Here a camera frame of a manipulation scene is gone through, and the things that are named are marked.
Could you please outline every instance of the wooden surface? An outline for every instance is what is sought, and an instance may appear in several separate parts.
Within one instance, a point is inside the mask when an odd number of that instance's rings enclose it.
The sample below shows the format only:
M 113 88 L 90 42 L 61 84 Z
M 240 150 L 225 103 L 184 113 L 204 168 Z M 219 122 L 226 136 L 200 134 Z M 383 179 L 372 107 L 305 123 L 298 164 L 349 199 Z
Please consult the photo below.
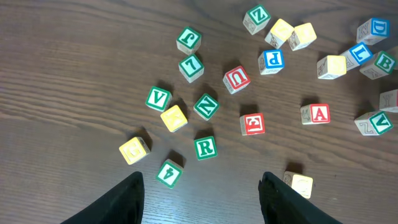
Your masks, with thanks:
M 272 20 L 251 36 L 242 19 L 256 1 L 0 0 L 0 223 L 62 222 L 137 170 L 143 223 L 263 223 L 258 181 L 287 166 L 313 177 L 310 201 L 337 220 L 396 223 L 398 115 L 378 137 L 362 137 L 353 119 L 398 87 L 397 72 L 318 80 L 316 62 L 352 46 L 372 16 L 391 20 L 392 37 L 371 50 L 396 45 L 398 2 L 261 2 Z M 285 68 L 262 77 L 257 57 L 271 49 L 264 37 L 277 18 L 311 22 L 318 39 L 296 52 L 283 45 Z M 203 36 L 205 74 L 192 84 L 178 71 L 185 26 Z M 252 83 L 230 95 L 221 79 L 239 64 Z M 188 116 L 176 133 L 145 106 L 152 85 Z M 221 104 L 209 122 L 193 112 L 204 92 Z M 301 124 L 301 104 L 313 101 L 330 105 L 330 124 Z M 242 137 L 239 115 L 255 111 L 267 132 Z M 193 139 L 209 133 L 218 157 L 197 161 Z M 152 152 L 128 166 L 118 147 L 133 136 Z M 185 163 L 173 190 L 155 180 L 171 150 Z

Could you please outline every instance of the letter block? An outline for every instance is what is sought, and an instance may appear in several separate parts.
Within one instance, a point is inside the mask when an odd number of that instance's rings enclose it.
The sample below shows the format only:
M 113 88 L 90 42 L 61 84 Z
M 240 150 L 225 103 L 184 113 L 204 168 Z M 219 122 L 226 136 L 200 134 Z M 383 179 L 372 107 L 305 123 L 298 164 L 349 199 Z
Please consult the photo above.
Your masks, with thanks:
M 278 73 L 285 67 L 284 55 L 281 50 L 266 50 L 259 57 L 261 75 Z
M 271 15 L 262 5 L 258 5 L 246 13 L 243 19 L 243 25 L 251 35 L 256 34 L 269 22 Z
M 295 50 L 303 49 L 304 47 L 310 45 L 314 40 L 317 39 L 315 30 L 313 29 L 310 22 L 306 24 L 294 27 L 292 35 L 289 37 L 290 48 Z
M 223 82 L 230 94 L 242 90 L 250 83 L 250 78 L 242 66 L 238 66 L 225 73 Z
M 279 49 L 282 44 L 292 35 L 294 28 L 283 19 L 278 19 L 268 32 L 265 41 L 271 46 Z
M 213 136 L 194 140 L 193 143 L 199 161 L 217 156 L 217 147 Z
M 319 79 L 333 80 L 347 73 L 346 57 L 328 55 L 317 63 Z
M 150 153 L 150 150 L 141 137 L 134 137 L 119 147 L 127 164 L 138 162 Z
M 390 22 L 385 19 L 372 18 L 356 30 L 356 42 L 374 45 L 390 36 Z
M 190 27 L 185 27 L 177 37 L 177 48 L 187 55 L 194 54 L 200 47 L 201 35 Z
M 311 197 L 313 179 L 301 174 L 286 171 L 284 182 L 304 198 Z
M 264 134 L 264 116 L 262 113 L 247 114 L 240 117 L 242 135 Z
M 369 61 L 373 54 L 364 43 L 359 43 L 346 50 L 341 56 L 346 57 L 347 72 Z
M 183 168 L 181 166 L 173 162 L 171 159 L 167 159 L 160 168 L 156 179 L 168 188 L 173 189 L 181 177 L 182 172 Z
M 387 53 L 389 53 L 394 58 L 398 59 L 398 46 L 391 48 L 390 50 L 387 51 Z M 396 63 L 394 70 L 398 70 L 398 63 Z
M 397 63 L 397 59 L 380 51 L 373 55 L 372 59 L 361 66 L 359 71 L 368 78 L 375 80 L 386 75 L 390 75 Z
M 354 122 L 363 136 L 378 136 L 394 127 L 384 111 L 366 113 Z
M 193 110 L 208 121 L 218 110 L 220 105 L 209 94 L 205 93 L 193 106 Z
M 185 79 L 191 83 L 199 78 L 205 72 L 205 67 L 199 61 L 196 55 L 189 55 L 184 60 L 182 60 L 178 65 L 181 74 Z
M 172 101 L 172 94 L 156 86 L 152 86 L 145 104 L 157 111 L 164 112 Z
M 329 105 L 316 103 L 300 108 L 302 124 L 326 124 L 330 123 Z
M 398 90 L 380 94 L 379 110 L 398 113 Z
M 160 117 L 162 118 L 164 124 L 166 124 L 167 129 L 170 132 L 175 132 L 180 129 L 182 126 L 188 123 L 186 117 L 182 113 L 181 109 L 178 105 L 175 105 L 163 112 Z

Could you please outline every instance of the yellow block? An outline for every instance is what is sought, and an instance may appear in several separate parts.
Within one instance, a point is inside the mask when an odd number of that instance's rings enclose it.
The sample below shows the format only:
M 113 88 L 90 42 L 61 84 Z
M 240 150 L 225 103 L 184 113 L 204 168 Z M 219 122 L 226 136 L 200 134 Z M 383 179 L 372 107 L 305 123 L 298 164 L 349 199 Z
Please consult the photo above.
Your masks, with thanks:
M 315 30 L 310 22 L 294 27 L 294 31 L 296 31 L 297 37 L 300 40 L 300 44 L 312 42 L 317 39 Z
M 332 75 L 345 75 L 347 73 L 347 64 L 345 56 L 328 55 L 328 73 Z
M 292 188 L 305 198 L 311 197 L 312 178 L 300 174 L 294 174 L 292 180 Z
M 175 105 L 160 115 L 170 132 L 174 132 L 188 123 L 181 109 Z
M 119 147 L 119 150 L 129 165 L 137 162 L 149 153 L 149 150 L 141 144 L 140 139 L 137 137 L 124 143 Z
M 294 31 L 294 28 L 285 22 L 283 19 L 278 19 L 275 25 L 271 28 L 271 33 L 276 35 L 282 41 L 286 41 Z

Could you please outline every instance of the toy block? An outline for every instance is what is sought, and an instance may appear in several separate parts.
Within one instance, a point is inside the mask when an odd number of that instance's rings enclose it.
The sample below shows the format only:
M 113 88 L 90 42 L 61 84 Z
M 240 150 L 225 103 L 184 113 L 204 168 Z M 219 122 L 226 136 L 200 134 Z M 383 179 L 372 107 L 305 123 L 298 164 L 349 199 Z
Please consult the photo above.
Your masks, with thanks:
M 181 74 L 189 83 L 195 81 L 205 72 L 205 67 L 194 54 L 182 60 L 178 67 L 180 68 Z
M 316 103 L 300 108 L 302 124 L 326 124 L 330 123 L 329 105 Z
M 375 80 L 386 75 L 390 75 L 397 63 L 397 59 L 380 51 L 373 55 L 372 59 L 361 66 L 359 71 L 368 78 Z
M 266 50 L 260 55 L 258 61 L 261 75 L 276 74 L 285 67 L 281 50 Z
M 225 73 L 223 82 L 230 94 L 242 90 L 250 83 L 250 78 L 244 68 L 240 65 Z
M 191 27 L 185 27 L 177 37 L 177 48 L 187 55 L 194 54 L 200 47 L 201 35 Z
M 333 80 L 347 73 L 346 57 L 328 55 L 317 63 L 319 79 Z
M 132 138 L 120 146 L 119 150 L 129 165 L 138 162 L 150 153 L 147 144 L 140 137 Z
M 145 104 L 157 111 L 164 112 L 172 101 L 172 94 L 156 86 L 152 86 Z
M 371 18 L 356 30 L 356 42 L 374 45 L 390 36 L 390 21 Z
M 354 122 L 363 136 L 378 136 L 394 127 L 384 111 L 366 113 Z
M 313 179 L 301 174 L 286 171 L 284 174 L 284 182 L 304 198 L 311 197 Z
M 271 15 L 262 5 L 258 5 L 246 13 L 243 19 L 243 25 L 251 35 L 256 34 L 269 22 Z
M 379 110 L 398 113 L 398 90 L 380 94 Z
M 398 59 L 398 46 L 395 46 L 387 51 L 388 54 L 393 56 L 394 58 Z M 396 63 L 394 70 L 398 70 L 398 63 Z
M 171 159 L 167 159 L 160 168 L 156 179 L 168 188 L 173 189 L 181 177 L 182 172 L 183 168 L 181 166 L 173 162 Z
M 262 113 L 247 114 L 240 117 L 242 135 L 264 134 L 264 116 Z
M 340 55 L 346 57 L 347 72 L 353 68 L 363 65 L 373 56 L 372 52 L 364 43 L 359 43 Z
M 209 94 L 205 93 L 193 106 L 193 110 L 208 121 L 218 110 L 220 105 Z
M 170 132 L 175 132 L 188 123 L 178 105 L 175 105 L 163 112 L 160 117 Z
M 292 35 L 289 37 L 290 48 L 294 50 L 300 50 L 310 45 L 314 40 L 317 39 L 315 30 L 313 29 L 310 22 L 306 24 L 294 27 Z
M 199 161 L 217 156 L 217 147 L 213 136 L 194 140 L 193 143 Z
M 294 28 L 283 19 L 278 19 L 268 32 L 265 41 L 271 46 L 279 49 L 282 44 L 292 35 Z

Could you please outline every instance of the wooden cube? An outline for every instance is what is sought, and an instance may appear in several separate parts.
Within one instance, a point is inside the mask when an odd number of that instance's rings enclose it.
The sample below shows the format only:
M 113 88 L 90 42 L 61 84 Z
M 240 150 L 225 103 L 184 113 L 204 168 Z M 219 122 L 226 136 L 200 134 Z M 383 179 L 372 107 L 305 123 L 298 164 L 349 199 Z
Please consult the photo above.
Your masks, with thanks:
M 191 27 L 185 27 L 177 37 L 177 48 L 187 55 L 194 54 L 200 47 L 201 35 Z
M 379 110 L 398 113 L 398 90 L 380 94 Z
M 327 124 L 330 123 L 329 105 L 315 103 L 300 108 L 302 124 Z
M 346 57 L 347 71 L 369 61 L 373 54 L 364 43 L 359 43 L 346 50 L 341 56 Z
M 119 150 L 129 165 L 138 162 L 150 153 L 147 144 L 140 137 L 132 138 L 120 146 Z
M 363 64 L 359 71 L 374 80 L 391 74 L 396 63 L 397 59 L 384 51 L 380 51 L 373 55 L 371 60 Z
M 270 18 L 271 15 L 264 6 L 258 5 L 246 13 L 243 19 L 243 25 L 251 35 L 254 35 L 265 28 Z
M 266 50 L 259 59 L 261 75 L 276 74 L 285 67 L 284 55 L 281 50 Z
M 284 182 L 304 198 L 311 197 L 313 179 L 301 174 L 286 171 Z
M 384 111 L 366 113 L 354 122 L 363 136 L 378 136 L 393 128 Z
M 170 132 L 175 132 L 180 129 L 182 126 L 188 123 L 186 117 L 182 113 L 181 109 L 178 105 L 175 105 L 163 112 L 160 117 L 162 118 L 164 124 Z
M 172 94 L 156 86 L 152 86 L 145 104 L 157 111 L 163 112 L 172 101 Z
M 262 113 L 247 114 L 240 117 L 242 135 L 264 134 L 264 116 Z
M 250 78 L 242 66 L 225 73 L 223 82 L 230 94 L 242 90 L 250 83 Z
M 398 46 L 391 48 L 390 50 L 387 51 L 387 53 L 389 53 L 394 58 L 398 59 Z M 398 63 L 396 63 L 394 70 L 398 70 Z
M 213 136 L 194 140 L 193 143 L 199 161 L 217 156 L 217 147 Z
M 268 32 L 265 41 L 271 46 L 279 49 L 282 44 L 292 35 L 294 28 L 283 19 L 278 19 Z
M 328 55 L 317 63 L 319 79 L 333 80 L 347 73 L 346 57 Z
M 178 182 L 183 172 L 183 168 L 171 159 L 167 159 L 159 170 L 156 179 L 166 185 L 168 188 L 173 189 Z
M 191 83 L 205 72 L 205 67 L 196 55 L 189 55 L 178 65 L 181 74 Z
M 294 51 L 303 49 L 316 39 L 317 35 L 315 30 L 313 29 L 311 23 L 308 22 L 306 24 L 294 27 L 294 31 L 288 40 L 290 48 Z
M 356 30 L 356 42 L 374 45 L 390 36 L 390 22 L 385 19 L 372 18 Z
M 193 106 L 193 110 L 208 121 L 218 110 L 220 105 L 209 94 L 205 93 Z

